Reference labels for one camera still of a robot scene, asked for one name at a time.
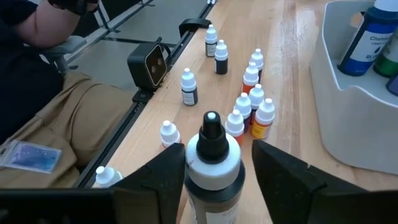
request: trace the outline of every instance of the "black clamp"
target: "black clamp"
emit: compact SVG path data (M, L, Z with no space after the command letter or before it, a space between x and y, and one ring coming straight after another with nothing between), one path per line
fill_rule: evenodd
M178 27L180 31L180 37L184 35L186 31L196 31L199 28L207 29L211 24L210 20L208 19L201 19L201 18L191 18L185 19Z

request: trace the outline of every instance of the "white bottle cap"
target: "white bottle cap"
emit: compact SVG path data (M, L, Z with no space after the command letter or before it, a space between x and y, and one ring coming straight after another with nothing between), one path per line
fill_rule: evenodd
M234 110L238 110L244 119L251 114L251 102L247 93L241 93L241 96L236 99Z
M206 31L206 42L209 44L217 42L217 31L214 29L212 24L209 25L209 28Z
M163 125L160 128L160 138L165 147L169 147L174 143L179 143L181 140L180 132L170 121L163 121Z
M256 110L264 101L264 90L262 90L261 84L256 84L256 86L250 90L249 98L251 101L251 108Z
M256 111L256 121L260 124L269 124L275 118L275 106L272 99L266 98Z
M114 181L114 176L117 175L117 173L112 167L100 166L95 172L95 181L97 181L100 187L110 187L116 183Z
M218 41L215 57L217 60L226 60L228 58L228 49L224 40Z
M376 0L374 7L387 12L398 12L397 0Z
M197 87L197 81L195 80L195 75L191 72L189 68L184 69L181 76L181 88L184 91L193 91Z
M254 53L251 55L250 62L256 63L256 66L259 70L264 66L264 56L261 54L261 49L256 49Z
M238 110L233 110L228 115L228 119L225 122L225 131L232 135L232 137L238 137L243 134L244 124L243 116Z
M256 63L249 63L243 75L243 83L248 86L254 86L259 83L259 69L256 67Z

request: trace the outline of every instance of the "blue bottle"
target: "blue bottle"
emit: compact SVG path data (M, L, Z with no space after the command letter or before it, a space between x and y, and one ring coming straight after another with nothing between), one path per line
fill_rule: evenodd
M363 16L338 69L346 75L364 75L398 27L398 0L377 0Z

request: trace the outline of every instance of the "blue label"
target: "blue label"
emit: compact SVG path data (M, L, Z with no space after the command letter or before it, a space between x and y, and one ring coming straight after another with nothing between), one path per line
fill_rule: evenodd
M368 24L347 60L345 70L358 75L364 74L388 43L396 28L396 25Z

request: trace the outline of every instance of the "chair armrest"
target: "chair armrest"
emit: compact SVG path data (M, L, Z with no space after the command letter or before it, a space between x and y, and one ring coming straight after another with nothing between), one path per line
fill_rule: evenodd
M85 45L87 43L86 39L83 37L79 36L70 36L67 41L64 43L52 47L50 49L45 50L45 55L47 56L58 56L58 55L65 55L65 54L71 54L74 53L76 50L78 50L80 47Z

